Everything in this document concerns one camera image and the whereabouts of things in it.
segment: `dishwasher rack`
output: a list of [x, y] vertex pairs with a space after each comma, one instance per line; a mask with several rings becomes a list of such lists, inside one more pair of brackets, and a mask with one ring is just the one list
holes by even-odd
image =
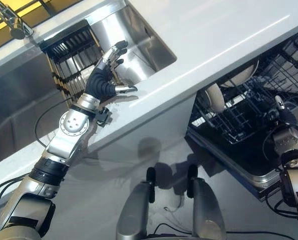
[[40, 48], [46, 54], [57, 89], [65, 99], [73, 97], [73, 101], [83, 93], [87, 83], [81, 72], [104, 54], [86, 20], [42, 42]]
[[298, 107], [298, 34], [288, 39], [270, 54], [259, 59], [256, 73], [245, 83], [221, 87], [225, 102], [222, 113], [214, 113], [207, 106], [203, 91], [197, 94], [191, 115], [191, 125], [201, 128], [208, 124], [229, 143], [244, 141], [278, 117], [274, 96], [279, 95], [286, 105]]

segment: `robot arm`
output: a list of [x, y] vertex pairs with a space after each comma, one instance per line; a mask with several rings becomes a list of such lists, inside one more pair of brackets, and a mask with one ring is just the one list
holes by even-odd
[[136, 91], [134, 86], [113, 86], [108, 83], [111, 70], [121, 64], [128, 43], [112, 46], [92, 71], [84, 93], [64, 113], [59, 130], [42, 153], [41, 158], [12, 194], [0, 214], [0, 240], [39, 239], [48, 231], [55, 211], [50, 199], [59, 191], [60, 183], [76, 158], [92, 121], [100, 113], [100, 98]]
[[281, 192], [284, 202], [298, 212], [298, 127], [294, 115], [275, 97], [280, 118], [286, 127], [273, 135], [275, 151], [280, 156], [283, 171], [280, 173]]

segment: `stainless steel sink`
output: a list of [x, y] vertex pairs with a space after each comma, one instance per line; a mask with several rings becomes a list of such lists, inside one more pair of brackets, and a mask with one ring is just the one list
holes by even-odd
[[[104, 1], [79, 21], [82, 19], [88, 21], [104, 51], [118, 41], [129, 42], [128, 52], [123, 56], [124, 63], [116, 69], [125, 84], [144, 81], [176, 61], [175, 55], [154, 30], [123, 0]], [[19, 65], [20, 60], [30, 54], [34, 57]], [[61, 98], [46, 56], [38, 48], [28, 48], [0, 66], [0, 161], [35, 140], [33, 128], [36, 119]], [[66, 106], [62, 104], [50, 111], [41, 120], [39, 136], [54, 130], [65, 110]]]
[[91, 28], [104, 51], [116, 42], [129, 42], [124, 63], [116, 69], [123, 82], [136, 84], [176, 61], [171, 50], [130, 5]]

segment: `faucet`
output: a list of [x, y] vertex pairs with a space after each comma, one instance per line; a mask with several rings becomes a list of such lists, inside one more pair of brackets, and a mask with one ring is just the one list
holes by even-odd
[[9, 26], [10, 34], [15, 39], [30, 37], [34, 30], [23, 21], [8, 5], [0, 1], [0, 18]]

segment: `dishwasher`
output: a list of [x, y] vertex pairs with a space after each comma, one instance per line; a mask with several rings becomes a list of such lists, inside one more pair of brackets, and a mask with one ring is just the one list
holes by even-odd
[[197, 92], [187, 135], [261, 201], [279, 189], [279, 95], [298, 126], [298, 33]]

